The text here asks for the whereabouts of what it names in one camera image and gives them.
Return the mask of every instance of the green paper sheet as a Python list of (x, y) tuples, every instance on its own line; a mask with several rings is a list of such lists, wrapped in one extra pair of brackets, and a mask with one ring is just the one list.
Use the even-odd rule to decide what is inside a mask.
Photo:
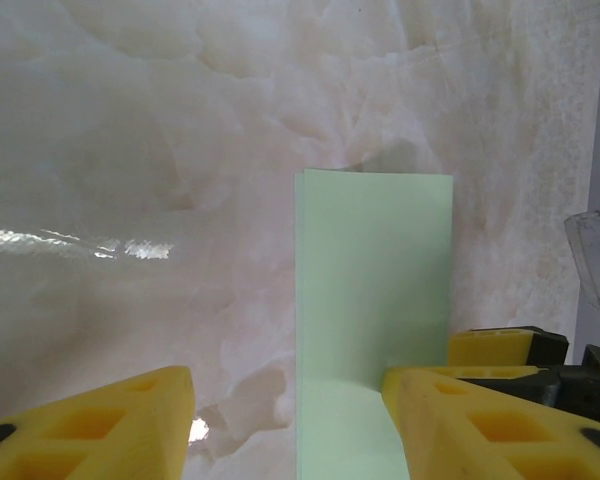
[(446, 362), (451, 177), (296, 176), (299, 480), (409, 474), (380, 383)]

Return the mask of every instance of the marble surface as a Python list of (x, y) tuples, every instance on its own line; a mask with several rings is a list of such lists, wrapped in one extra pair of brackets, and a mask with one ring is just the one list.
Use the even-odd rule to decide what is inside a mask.
[(293, 478), (307, 167), (453, 174), (452, 327), (572, 336), (599, 80), (600, 0), (0, 1), (0, 416), (185, 364), (184, 478)]

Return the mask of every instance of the yellow foam pad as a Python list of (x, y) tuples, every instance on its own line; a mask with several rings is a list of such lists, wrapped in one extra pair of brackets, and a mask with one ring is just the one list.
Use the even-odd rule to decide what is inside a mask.
[(408, 370), (426, 370), (454, 378), (522, 378), (538, 373), (540, 369), (533, 366), (517, 367), (391, 367), (387, 369), (382, 380), (382, 399), (393, 423), (398, 425), (398, 391), (402, 374)]
[(598, 422), (426, 370), (390, 385), (411, 480), (600, 480)]
[(179, 480), (194, 409), (174, 366), (4, 418), (0, 480)]
[(525, 365), (534, 333), (523, 329), (470, 330), (451, 335), (449, 366)]

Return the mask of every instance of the table surface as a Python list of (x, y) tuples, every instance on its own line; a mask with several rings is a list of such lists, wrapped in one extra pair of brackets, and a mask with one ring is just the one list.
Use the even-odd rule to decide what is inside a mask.
[(0, 416), (188, 365), (184, 478), (293, 478), (308, 167), (453, 175), (451, 327), (573, 336), (600, 0), (369, 5), (0, 2)]

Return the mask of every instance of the clear plastic piece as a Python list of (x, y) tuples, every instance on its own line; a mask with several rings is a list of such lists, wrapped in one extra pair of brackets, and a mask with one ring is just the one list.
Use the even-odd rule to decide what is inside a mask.
[(600, 310), (600, 211), (569, 217), (565, 229), (585, 298)]

